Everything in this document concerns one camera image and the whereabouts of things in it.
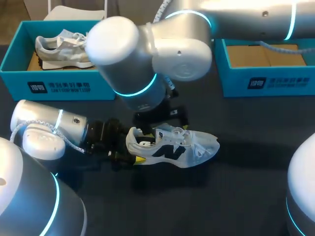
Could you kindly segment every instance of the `white sneaker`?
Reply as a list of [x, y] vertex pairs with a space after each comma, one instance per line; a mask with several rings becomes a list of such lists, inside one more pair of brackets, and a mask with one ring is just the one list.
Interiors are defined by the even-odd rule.
[[156, 137], [150, 138], [133, 127], [126, 137], [130, 154], [146, 159], [141, 165], [168, 162], [180, 168], [192, 167], [212, 158], [220, 148], [217, 137], [212, 134], [168, 124], [156, 127], [155, 131]]
[[38, 57], [43, 61], [42, 69], [59, 69], [66, 66], [89, 68], [94, 66], [90, 62], [84, 47], [86, 37], [81, 33], [63, 30], [54, 38], [38, 36], [35, 49]]

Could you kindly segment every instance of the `cardboard box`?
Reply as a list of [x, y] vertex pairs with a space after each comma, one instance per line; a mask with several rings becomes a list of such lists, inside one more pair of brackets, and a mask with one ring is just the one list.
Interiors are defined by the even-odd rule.
[[24, 21], [0, 66], [0, 76], [15, 101], [113, 100], [115, 92], [95, 69], [41, 70], [35, 39], [55, 37], [63, 29], [85, 33], [97, 21]]
[[[315, 39], [267, 42], [290, 50], [315, 48]], [[225, 97], [315, 95], [315, 54], [283, 54], [239, 40], [216, 40]]]

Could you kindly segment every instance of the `yellow shoe accent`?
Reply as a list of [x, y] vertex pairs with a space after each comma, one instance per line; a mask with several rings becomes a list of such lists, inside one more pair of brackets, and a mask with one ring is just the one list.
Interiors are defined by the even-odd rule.
[[136, 156], [136, 161], [135, 161], [134, 165], [143, 163], [143, 162], [145, 162], [145, 161], [146, 161], [145, 158], [143, 158], [143, 157], [141, 157], [141, 156]]
[[149, 137], [149, 138], [154, 138], [154, 135], [153, 134], [148, 134], [148, 135], [145, 135], [146, 137]]

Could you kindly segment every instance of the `blue box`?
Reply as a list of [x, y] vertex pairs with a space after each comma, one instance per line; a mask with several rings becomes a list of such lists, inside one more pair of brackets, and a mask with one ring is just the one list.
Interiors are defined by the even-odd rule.
[[[315, 48], [315, 39], [269, 44]], [[315, 53], [303, 54], [306, 66], [231, 67], [227, 46], [257, 45], [239, 40], [216, 40], [215, 57], [224, 97], [315, 95]]]
[[15, 101], [114, 100], [115, 92], [97, 70], [27, 71], [35, 39], [57, 36], [63, 29], [86, 34], [97, 21], [23, 21], [0, 67]]

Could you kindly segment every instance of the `new balance logo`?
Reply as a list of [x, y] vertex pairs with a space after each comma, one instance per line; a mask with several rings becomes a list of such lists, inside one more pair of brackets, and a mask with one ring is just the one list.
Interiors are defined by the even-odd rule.
[[179, 146], [175, 150], [175, 152], [173, 150], [174, 150], [173, 145], [164, 145], [159, 150], [157, 150], [156, 153], [154, 153], [152, 156], [160, 157], [164, 155], [165, 158], [177, 160], [186, 151], [186, 148], [183, 146]]

